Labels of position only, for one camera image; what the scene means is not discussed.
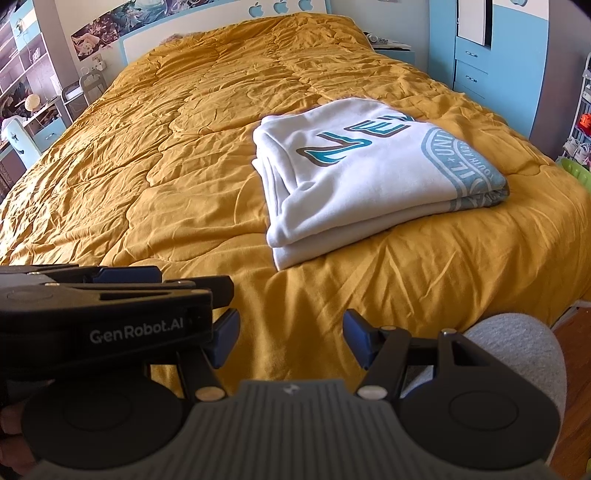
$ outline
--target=wooden floor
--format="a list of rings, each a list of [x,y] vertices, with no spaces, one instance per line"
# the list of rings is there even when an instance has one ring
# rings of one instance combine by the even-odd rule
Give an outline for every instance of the wooden floor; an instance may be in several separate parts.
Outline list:
[[[569,393],[552,468],[565,480],[580,480],[591,458],[591,310],[579,310],[556,329]]]

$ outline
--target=blue chair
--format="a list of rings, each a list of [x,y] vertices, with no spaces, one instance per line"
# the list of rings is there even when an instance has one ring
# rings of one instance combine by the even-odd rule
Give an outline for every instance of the blue chair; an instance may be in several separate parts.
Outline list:
[[[6,126],[5,131],[8,141],[17,152],[18,156],[21,157],[25,168],[28,170],[41,158],[41,150],[35,145],[31,136],[26,132],[18,120],[12,120]]]

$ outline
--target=yellow comforter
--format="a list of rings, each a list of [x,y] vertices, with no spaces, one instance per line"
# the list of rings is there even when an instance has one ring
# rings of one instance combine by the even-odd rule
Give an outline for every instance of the yellow comforter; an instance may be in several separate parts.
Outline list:
[[[277,273],[251,161],[265,115],[379,99],[467,141],[506,175],[491,209],[408,222]],[[501,118],[373,53],[347,18],[264,18],[184,38],[130,65],[18,182],[1,208],[3,264],[155,264],[167,278],[229,274],[242,334],[220,372],[362,376],[341,331],[433,337],[500,312],[548,324],[591,287],[591,196]],[[162,381],[173,381],[162,369]]]

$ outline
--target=apple-shaped cutout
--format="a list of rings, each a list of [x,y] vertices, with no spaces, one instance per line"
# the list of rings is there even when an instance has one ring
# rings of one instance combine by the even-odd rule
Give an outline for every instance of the apple-shaped cutout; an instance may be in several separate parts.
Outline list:
[[[262,6],[257,2],[248,9],[248,13],[252,18],[262,17]]]
[[[286,14],[289,8],[287,7],[285,0],[280,0],[273,5],[273,10],[275,10],[278,14]]]
[[[300,0],[298,2],[298,7],[300,7],[300,10],[302,10],[303,12],[309,12],[314,8],[312,6],[312,0]]]

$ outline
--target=white folded garment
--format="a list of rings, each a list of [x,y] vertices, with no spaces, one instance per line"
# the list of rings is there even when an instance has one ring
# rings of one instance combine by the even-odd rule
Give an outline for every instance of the white folded garment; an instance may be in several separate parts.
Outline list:
[[[254,141],[279,270],[399,223],[509,195],[505,178],[467,143],[376,100],[265,117]]]

